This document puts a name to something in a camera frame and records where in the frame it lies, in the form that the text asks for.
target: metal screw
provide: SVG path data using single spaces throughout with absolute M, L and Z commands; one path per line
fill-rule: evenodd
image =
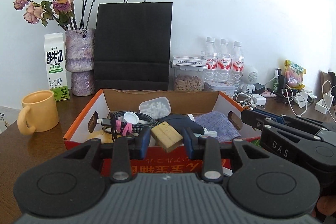
M 115 172 L 112 176 L 115 180 L 125 180 L 129 178 L 129 175 L 126 172 Z
M 221 173 L 217 171 L 207 171 L 204 173 L 204 176 L 207 179 L 219 179 L 221 177 Z

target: wooden table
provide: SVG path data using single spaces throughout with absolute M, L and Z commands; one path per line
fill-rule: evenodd
M 28 169 L 66 150 L 63 136 L 91 98 L 72 96 L 70 100 L 57 102 L 60 123 L 49 132 L 23 136 L 15 122 L 0 135 L 0 224 L 12 223 L 21 215 L 13 196 L 16 179 Z M 297 114 L 303 111 L 297 105 L 293 108 Z M 277 103 L 273 98 L 268 98 L 266 110 L 293 116 L 288 105 Z M 332 122 L 329 114 L 314 110 L 314 105 L 308 107 L 304 117 Z

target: white wall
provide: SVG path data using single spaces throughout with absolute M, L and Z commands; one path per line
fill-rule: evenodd
M 25 94 L 46 89 L 44 34 L 62 29 L 50 22 L 33 26 L 14 0 L 0 1 L 0 105 L 19 108 Z M 97 0 L 100 3 L 122 0 Z M 307 69 L 304 83 L 315 87 L 319 70 L 336 67 L 335 0 L 147 0 L 172 1 L 171 54 L 198 55 L 207 36 L 241 41 L 246 64 L 266 82 L 285 59 Z M 76 0 L 80 12 L 80 0 Z M 90 27 L 95 27 L 97 4 Z

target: purple fabric cloth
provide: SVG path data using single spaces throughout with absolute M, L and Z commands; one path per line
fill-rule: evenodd
M 229 119 L 221 112 L 212 111 L 195 117 L 195 122 L 205 127 L 208 131 L 217 131 L 217 140 L 227 142 L 240 137 L 238 130 Z

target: sponge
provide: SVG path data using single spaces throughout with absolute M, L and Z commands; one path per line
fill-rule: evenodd
M 173 151 L 183 143 L 183 137 L 167 122 L 163 122 L 151 129 L 151 135 L 167 153 Z

